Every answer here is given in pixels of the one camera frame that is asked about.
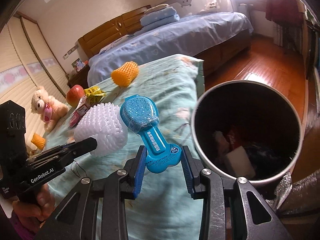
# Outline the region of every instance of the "stuffed animal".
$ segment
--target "stuffed animal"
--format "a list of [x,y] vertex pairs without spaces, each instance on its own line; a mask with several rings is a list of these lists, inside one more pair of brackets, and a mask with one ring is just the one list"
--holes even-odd
[[64,117],[69,108],[53,96],[49,96],[43,86],[37,87],[31,99],[31,112],[40,114],[40,118],[45,122],[44,130],[51,132],[60,118]]

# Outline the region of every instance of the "black trash bag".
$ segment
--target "black trash bag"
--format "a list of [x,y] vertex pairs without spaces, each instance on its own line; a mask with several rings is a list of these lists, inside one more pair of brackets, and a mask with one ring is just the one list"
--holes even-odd
[[270,178],[283,169],[283,159],[267,146],[253,142],[244,146],[249,160],[256,172],[254,179]]

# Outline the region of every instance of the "wooden nightstand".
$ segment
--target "wooden nightstand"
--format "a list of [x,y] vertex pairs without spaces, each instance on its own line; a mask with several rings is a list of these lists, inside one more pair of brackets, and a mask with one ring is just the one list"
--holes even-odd
[[75,74],[68,82],[68,86],[72,88],[74,85],[80,85],[83,89],[88,88],[88,71],[90,69],[89,65],[86,65],[83,69],[81,69],[77,74]]

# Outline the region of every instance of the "metal trash can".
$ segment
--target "metal trash can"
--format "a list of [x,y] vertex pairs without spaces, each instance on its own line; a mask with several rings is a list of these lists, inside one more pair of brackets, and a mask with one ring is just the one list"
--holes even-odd
[[191,130],[202,162],[221,177],[236,179],[213,164],[218,154],[213,133],[225,134],[232,125],[241,126],[247,138],[270,147],[281,160],[269,177],[250,180],[255,187],[282,178],[294,166],[302,147],[301,124],[297,111],[279,91],[259,82],[233,80],[212,87],[196,104]]

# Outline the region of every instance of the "small packaged item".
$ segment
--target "small packaged item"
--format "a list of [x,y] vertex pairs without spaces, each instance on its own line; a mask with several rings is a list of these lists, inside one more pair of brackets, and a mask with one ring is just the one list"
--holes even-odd
[[87,96],[88,104],[94,106],[100,102],[100,100],[106,95],[98,86],[90,87],[84,90]]
[[32,157],[33,155],[38,154],[38,150],[33,150],[29,152],[29,158]]
[[81,97],[76,110],[72,114],[72,117],[69,121],[69,127],[74,127],[90,108],[91,105],[88,103],[87,96],[84,95]]
[[181,148],[168,143],[161,134],[159,112],[150,98],[133,95],[124,99],[120,117],[132,132],[141,136],[147,148],[146,168],[152,173],[161,173],[181,160]]

